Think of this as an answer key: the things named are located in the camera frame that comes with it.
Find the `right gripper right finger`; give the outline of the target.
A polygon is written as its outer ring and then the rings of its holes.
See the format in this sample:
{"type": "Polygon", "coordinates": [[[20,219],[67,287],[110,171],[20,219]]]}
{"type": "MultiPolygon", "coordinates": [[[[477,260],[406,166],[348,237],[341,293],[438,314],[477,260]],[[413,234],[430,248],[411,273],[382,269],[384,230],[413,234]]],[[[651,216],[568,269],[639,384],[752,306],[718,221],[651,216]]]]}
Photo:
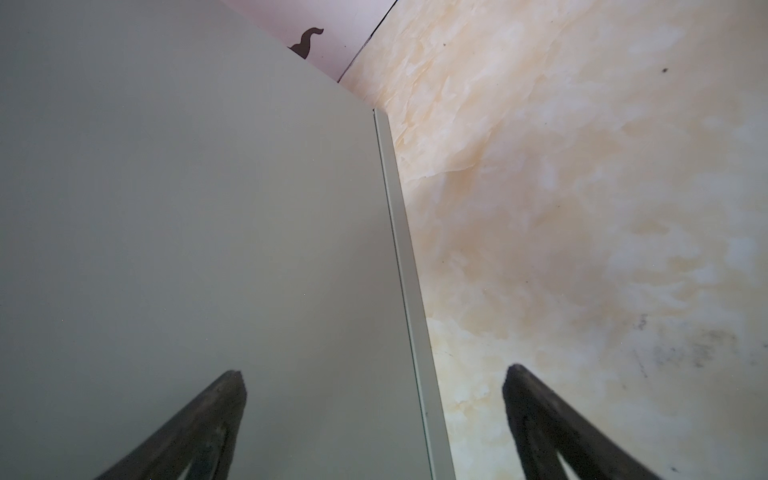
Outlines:
{"type": "Polygon", "coordinates": [[[502,387],[507,420],[527,479],[656,479],[521,364],[502,387]]]}

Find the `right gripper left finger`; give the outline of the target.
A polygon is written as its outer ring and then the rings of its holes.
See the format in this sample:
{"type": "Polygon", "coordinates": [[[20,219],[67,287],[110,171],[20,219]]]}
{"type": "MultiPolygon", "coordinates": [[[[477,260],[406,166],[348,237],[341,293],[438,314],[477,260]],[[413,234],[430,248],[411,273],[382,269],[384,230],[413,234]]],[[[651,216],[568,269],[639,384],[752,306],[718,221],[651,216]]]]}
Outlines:
{"type": "Polygon", "coordinates": [[[224,372],[99,477],[227,479],[246,401],[242,373],[224,372]]]}

